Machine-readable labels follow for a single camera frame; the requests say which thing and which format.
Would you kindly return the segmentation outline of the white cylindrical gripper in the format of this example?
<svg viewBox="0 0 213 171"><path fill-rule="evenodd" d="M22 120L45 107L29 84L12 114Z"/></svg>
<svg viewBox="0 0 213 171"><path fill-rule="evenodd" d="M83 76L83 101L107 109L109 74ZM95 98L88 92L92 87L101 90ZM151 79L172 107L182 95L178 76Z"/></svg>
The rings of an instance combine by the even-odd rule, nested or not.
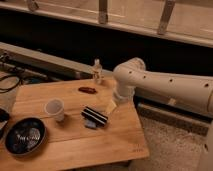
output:
<svg viewBox="0 0 213 171"><path fill-rule="evenodd" d="M110 100L109 104L106 107L106 114L107 115L111 114L117 108L116 103L125 103L131 101L134 94L135 94L134 86L127 86L117 83L113 90L113 100Z"/></svg>

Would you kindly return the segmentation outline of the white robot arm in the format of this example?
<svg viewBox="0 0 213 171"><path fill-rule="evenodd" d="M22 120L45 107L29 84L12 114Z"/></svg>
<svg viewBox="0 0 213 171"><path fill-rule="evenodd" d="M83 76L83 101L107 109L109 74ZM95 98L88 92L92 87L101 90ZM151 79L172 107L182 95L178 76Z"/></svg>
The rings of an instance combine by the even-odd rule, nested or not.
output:
<svg viewBox="0 0 213 171"><path fill-rule="evenodd" d="M169 104L180 101L213 116L213 77L150 72L137 57L117 65L113 77L116 86L107 113L130 101L135 88L141 88L169 98Z"/></svg>

